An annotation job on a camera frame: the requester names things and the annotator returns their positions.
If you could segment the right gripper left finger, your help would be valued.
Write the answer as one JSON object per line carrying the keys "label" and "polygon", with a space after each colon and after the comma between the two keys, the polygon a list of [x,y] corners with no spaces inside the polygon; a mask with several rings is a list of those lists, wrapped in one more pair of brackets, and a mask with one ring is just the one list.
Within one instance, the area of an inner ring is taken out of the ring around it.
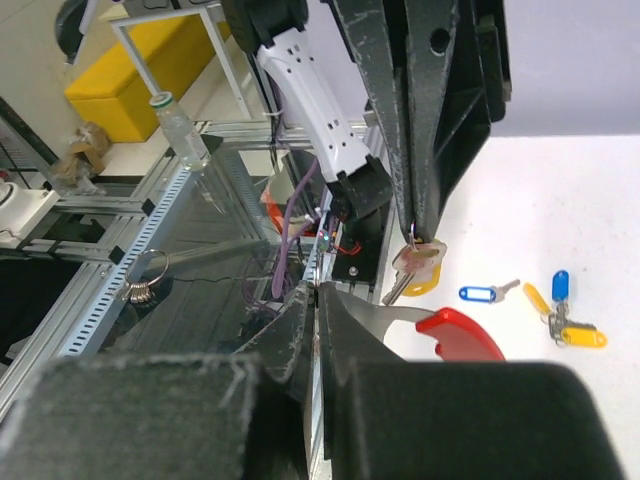
{"label": "right gripper left finger", "polygon": [[1,428],[5,479],[305,479],[313,295],[230,354],[68,357]]}

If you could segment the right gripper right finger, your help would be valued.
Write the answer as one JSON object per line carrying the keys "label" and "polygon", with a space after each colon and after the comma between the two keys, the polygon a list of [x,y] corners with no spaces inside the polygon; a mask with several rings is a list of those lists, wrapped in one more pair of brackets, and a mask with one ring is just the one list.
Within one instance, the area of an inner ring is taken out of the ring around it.
{"label": "right gripper right finger", "polygon": [[620,479],[589,391],[546,362],[447,362],[395,321],[380,342],[317,293],[324,453],[336,479]]}

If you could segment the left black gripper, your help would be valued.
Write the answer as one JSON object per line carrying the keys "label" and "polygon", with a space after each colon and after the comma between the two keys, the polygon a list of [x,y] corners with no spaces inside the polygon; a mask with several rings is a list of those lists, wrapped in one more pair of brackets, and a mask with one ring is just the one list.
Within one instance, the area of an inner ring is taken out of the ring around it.
{"label": "left black gripper", "polygon": [[335,1],[333,8],[386,143],[401,232],[428,243],[511,99],[504,3]]}

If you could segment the red handled metal keyring holder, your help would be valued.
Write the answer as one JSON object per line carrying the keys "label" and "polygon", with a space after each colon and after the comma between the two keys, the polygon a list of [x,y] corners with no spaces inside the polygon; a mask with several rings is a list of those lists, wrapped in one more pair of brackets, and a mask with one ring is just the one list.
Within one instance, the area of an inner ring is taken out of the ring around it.
{"label": "red handled metal keyring holder", "polygon": [[369,303],[339,292],[349,314],[380,342],[395,321],[412,323],[418,334],[436,341],[435,354],[447,362],[504,362],[505,357],[492,337],[463,313],[444,307],[430,311],[409,306]]}

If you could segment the yellow tag key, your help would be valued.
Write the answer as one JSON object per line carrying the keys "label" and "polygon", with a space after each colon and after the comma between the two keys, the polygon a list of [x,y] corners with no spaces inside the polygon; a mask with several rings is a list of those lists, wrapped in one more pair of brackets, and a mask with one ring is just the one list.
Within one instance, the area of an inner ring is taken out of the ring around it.
{"label": "yellow tag key", "polygon": [[382,298],[382,304],[390,306],[401,296],[417,297],[432,291],[439,283],[446,252],[447,245],[438,240],[404,246],[392,261],[395,282]]}
{"label": "yellow tag key", "polygon": [[552,313],[547,318],[547,325],[557,346],[602,349],[608,345],[607,336],[591,324],[574,322]]}
{"label": "yellow tag key", "polygon": [[539,315],[548,317],[553,313],[551,307],[544,300],[544,298],[534,285],[532,285],[531,283],[524,283],[523,292]]}

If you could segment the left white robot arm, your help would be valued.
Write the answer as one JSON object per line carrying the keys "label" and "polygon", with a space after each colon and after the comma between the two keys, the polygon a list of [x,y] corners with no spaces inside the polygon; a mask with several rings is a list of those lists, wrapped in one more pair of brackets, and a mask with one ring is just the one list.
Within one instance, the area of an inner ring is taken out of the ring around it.
{"label": "left white robot arm", "polygon": [[449,196],[511,98],[503,3],[331,3],[386,160],[355,138],[320,72],[305,2],[226,1],[222,8],[238,45],[297,112],[332,193],[332,213],[359,220],[394,201],[405,241],[433,241]]}

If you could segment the spare keyring bundle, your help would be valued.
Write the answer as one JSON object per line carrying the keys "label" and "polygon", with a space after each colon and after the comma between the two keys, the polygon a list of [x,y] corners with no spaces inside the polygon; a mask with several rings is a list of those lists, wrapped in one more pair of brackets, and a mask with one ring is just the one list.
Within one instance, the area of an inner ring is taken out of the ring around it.
{"label": "spare keyring bundle", "polygon": [[152,287],[168,273],[171,261],[169,255],[160,249],[147,249],[138,254],[127,267],[122,285],[113,296],[131,304],[150,302],[154,293]]}

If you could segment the blue tag key lower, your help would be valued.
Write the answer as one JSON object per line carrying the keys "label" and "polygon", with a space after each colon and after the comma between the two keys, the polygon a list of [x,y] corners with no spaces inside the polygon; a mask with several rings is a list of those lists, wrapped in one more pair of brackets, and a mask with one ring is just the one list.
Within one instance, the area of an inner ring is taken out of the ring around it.
{"label": "blue tag key lower", "polygon": [[515,279],[500,286],[463,286],[458,290],[458,295],[464,301],[494,304],[502,302],[506,293],[519,285],[520,280]]}

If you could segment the blue tag key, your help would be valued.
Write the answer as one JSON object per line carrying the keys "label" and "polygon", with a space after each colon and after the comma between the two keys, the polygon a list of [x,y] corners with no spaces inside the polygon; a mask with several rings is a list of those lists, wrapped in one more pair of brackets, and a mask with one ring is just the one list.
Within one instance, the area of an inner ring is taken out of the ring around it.
{"label": "blue tag key", "polygon": [[458,295],[464,301],[494,304],[502,302],[506,293],[519,285],[520,280],[515,279],[500,286],[463,286],[458,290]]}
{"label": "blue tag key", "polygon": [[566,270],[558,270],[552,277],[551,296],[558,312],[569,311],[570,275]]}

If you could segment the yellow tag key flat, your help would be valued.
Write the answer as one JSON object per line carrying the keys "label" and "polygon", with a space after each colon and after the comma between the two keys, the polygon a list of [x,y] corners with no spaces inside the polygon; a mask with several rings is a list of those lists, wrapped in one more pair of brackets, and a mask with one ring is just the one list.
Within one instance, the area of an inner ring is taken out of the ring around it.
{"label": "yellow tag key flat", "polygon": [[532,285],[531,283],[524,283],[523,292],[539,315],[548,317],[553,313],[551,307],[544,300],[544,298],[534,285]]}

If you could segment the blue tag key upper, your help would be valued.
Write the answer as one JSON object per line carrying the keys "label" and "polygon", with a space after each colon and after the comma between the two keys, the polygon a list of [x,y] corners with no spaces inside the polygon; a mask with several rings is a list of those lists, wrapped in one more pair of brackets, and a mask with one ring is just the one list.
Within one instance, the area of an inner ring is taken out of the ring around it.
{"label": "blue tag key upper", "polygon": [[570,275],[566,270],[558,270],[552,277],[551,296],[558,312],[569,311]]}

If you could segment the clear plastic bottle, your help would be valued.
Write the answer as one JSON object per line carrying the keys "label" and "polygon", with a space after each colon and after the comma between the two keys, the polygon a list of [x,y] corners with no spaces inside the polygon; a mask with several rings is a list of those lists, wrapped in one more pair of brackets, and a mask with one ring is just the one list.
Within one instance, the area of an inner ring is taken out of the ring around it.
{"label": "clear plastic bottle", "polygon": [[211,154],[194,121],[174,99],[173,94],[169,91],[159,92],[151,97],[149,105],[183,167],[189,171],[203,170],[209,164]]}

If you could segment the yellow box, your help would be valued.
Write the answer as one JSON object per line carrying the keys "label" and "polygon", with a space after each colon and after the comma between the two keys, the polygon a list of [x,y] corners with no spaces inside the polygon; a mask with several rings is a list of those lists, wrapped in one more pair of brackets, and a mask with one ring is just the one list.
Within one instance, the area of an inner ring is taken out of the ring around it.
{"label": "yellow box", "polygon": [[[128,30],[162,90],[182,98],[215,56],[198,15],[145,22]],[[86,122],[116,143],[144,142],[158,127],[151,93],[120,43],[74,80],[65,96]]]}

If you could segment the aluminium front rail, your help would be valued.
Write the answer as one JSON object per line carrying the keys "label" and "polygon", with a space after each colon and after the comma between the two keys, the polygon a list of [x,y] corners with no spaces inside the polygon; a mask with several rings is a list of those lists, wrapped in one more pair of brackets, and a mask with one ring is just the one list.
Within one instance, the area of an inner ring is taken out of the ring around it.
{"label": "aluminium front rail", "polygon": [[[271,139],[269,124],[264,121],[214,123],[203,121],[200,132],[221,137],[229,142],[242,142],[245,148],[268,148]],[[389,207],[369,216],[358,229],[334,224],[328,211],[331,196],[325,193],[320,201],[322,229],[337,232],[337,238],[327,240],[320,234],[313,238],[310,257],[302,279],[311,283],[335,282],[347,292],[354,291],[363,299],[374,297],[380,254]],[[306,455],[309,477],[317,477],[316,469],[323,454],[323,386],[320,355],[319,322],[314,322],[313,363],[304,413]]]}

